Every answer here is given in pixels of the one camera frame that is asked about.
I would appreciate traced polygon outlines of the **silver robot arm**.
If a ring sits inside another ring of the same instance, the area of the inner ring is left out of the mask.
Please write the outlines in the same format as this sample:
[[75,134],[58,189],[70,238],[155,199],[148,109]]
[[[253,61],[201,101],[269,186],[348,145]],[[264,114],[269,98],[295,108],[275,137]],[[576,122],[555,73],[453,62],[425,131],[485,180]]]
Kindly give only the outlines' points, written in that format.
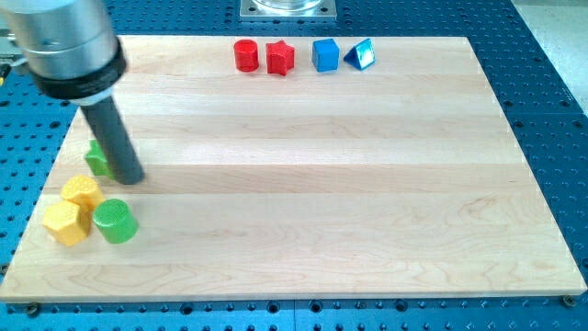
[[101,0],[1,0],[39,90],[93,105],[112,94],[127,62]]

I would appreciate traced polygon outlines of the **clear robot base plate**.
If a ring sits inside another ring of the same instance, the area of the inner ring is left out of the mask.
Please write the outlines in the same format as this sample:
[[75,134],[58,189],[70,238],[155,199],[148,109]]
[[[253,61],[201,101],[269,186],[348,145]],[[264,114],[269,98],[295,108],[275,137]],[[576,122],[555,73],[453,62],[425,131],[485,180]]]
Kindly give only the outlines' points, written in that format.
[[335,21],[335,0],[240,0],[241,21]]

